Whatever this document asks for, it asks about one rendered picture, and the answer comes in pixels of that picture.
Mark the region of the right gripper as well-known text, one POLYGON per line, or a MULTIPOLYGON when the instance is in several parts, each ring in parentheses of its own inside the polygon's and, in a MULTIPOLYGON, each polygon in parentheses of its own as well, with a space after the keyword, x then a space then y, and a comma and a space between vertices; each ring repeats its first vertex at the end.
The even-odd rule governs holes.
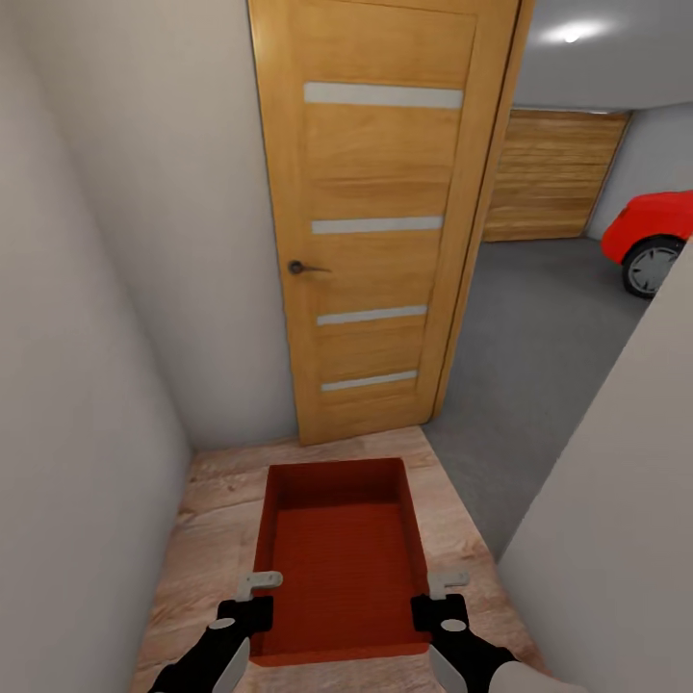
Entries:
POLYGON ((420 598, 411 598, 411 607, 415 629, 431 629, 431 620, 439 610, 450 610, 458 614, 470 628, 465 599, 461 594, 446 594, 446 599, 439 602, 422 594, 420 598))

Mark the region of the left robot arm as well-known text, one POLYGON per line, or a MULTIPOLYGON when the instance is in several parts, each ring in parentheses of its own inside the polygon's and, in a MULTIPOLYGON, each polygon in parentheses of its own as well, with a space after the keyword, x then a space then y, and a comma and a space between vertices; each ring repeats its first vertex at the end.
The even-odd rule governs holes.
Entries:
POLYGON ((239 575, 236 599, 220 602, 217 619, 182 659, 161 671, 148 693, 232 693, 249 662, 251 634, 273 625, 273 597, 253 598, 252 590, 282 582, 276 571, 239 575))

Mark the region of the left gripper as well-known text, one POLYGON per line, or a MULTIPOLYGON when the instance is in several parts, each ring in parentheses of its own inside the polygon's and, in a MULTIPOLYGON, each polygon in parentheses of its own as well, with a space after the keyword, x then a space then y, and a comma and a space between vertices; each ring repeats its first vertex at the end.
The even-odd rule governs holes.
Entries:
POLYGON ((270 630, 273 625, 273 597, 253 598, 249 602, 237 603, 235 600, 220 602, 218 617, 222 613, 242 611, 251 622, 251 632, 263 632, 270 630))

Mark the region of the storage box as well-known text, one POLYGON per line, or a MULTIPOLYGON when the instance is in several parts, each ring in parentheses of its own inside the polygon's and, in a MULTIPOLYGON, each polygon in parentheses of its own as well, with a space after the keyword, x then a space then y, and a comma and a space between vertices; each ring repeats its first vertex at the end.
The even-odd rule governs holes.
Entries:
POLYGON ((270 465, 253 573, 283 575, 249 661, 276 667, 422 655, 411 598, 429 571, 401 457, 270 465))

